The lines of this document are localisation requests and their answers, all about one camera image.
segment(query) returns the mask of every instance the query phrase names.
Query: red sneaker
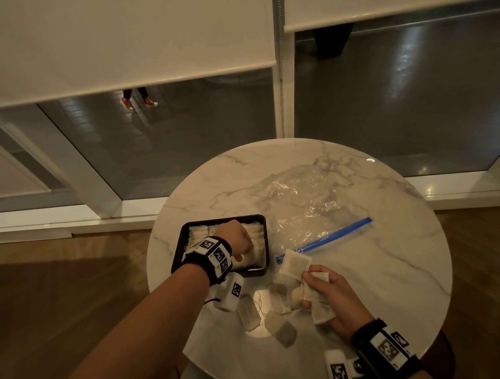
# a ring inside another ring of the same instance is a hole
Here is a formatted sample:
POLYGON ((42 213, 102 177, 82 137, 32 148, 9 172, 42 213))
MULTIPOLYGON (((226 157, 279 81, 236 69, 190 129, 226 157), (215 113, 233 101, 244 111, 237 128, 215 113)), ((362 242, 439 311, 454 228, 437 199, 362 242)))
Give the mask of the red sneaker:
POLYGON ((156 101, 150 100, 149 97, 146 97, 144 100, 144 104, 146 104, 146 107, 151 108, 151 107, 157 107, 158 103, 156 101))
POLYGON ((134 110, 134 108, 132 108, 132 105, 130 104, 130 102, 125 97, 121 98, 121 105, 123 105, 129 111, 133 111, 134 110))

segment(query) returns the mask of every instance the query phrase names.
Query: white roller shade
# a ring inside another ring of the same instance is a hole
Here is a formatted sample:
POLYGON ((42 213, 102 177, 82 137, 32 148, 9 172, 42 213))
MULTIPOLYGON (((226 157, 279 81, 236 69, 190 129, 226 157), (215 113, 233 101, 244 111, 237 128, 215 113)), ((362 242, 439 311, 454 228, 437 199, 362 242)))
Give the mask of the white roller shade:
POLYGON ((0 107, 270 67, 273 4, 8 1, 0 52, 0 107))
POLYGON ((285 32, 353 23, 464 0, 286 0, 285 32))

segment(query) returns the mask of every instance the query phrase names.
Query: marble table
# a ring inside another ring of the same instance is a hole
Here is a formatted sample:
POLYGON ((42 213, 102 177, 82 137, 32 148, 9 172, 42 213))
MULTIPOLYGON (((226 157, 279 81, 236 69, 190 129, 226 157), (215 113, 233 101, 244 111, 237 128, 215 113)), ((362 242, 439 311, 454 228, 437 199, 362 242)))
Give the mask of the marble table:
MULTIPOLYGON (((344 275, 372 314, 401 332, 422 356, 445 320, 452 290, 450 251, 441 225, 402 176, 360 151, 331 142, 260 141, 196 169, 175 189, 154 224, 147 250, 149 290, 170 275, 183 224, 260 213, 258 198, 250 195, 256 184, 270 174, 315 162, 328 167, 335 190, 348 194, 373 222, 314 251, 313 264, 344 275)), ((277 271, 273 262, 265 276, 246 279, 243 292, 265 289, 277 271)), ((253 335, 245 333, 235 312, 207 304, 184 353, 219 379, 326 378, 325 350, 339 348, 353 355, 329 326, 314 325, 305 310, 286 317, 298 330, 289 348, 266 334, 263 325, 253 335)))

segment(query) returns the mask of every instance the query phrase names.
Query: black pants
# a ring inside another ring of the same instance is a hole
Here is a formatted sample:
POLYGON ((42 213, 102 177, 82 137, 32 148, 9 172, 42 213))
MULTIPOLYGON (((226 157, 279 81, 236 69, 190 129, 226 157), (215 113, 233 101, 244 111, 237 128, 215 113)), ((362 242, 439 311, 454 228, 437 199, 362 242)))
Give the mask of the black pants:
MULTIPOLYGON (((137 90, 139 91, 139 93, 143 99, 148 97, 148 91, 146 91, 146 87, 139 87, 139 88, 137 88, 137 90)), ((123 90, 123 97, 127 100, 130 100, 130 96, 132 96, 132 90, 131 89, 124 89, 123 90)))

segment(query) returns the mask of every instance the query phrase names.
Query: black cable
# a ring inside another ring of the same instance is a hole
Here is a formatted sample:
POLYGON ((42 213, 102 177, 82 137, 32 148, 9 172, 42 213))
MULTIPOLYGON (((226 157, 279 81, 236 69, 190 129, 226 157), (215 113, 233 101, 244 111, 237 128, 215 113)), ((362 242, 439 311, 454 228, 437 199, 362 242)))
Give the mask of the black cable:
POLYGON ((210 300, 205 301, 203 303, 203 305, 205 305, 206 303, 210 303, 210 302, 220 302, 220 301, 221 301, 221 299, 214 297, 214 298, 211 298, 210 300))

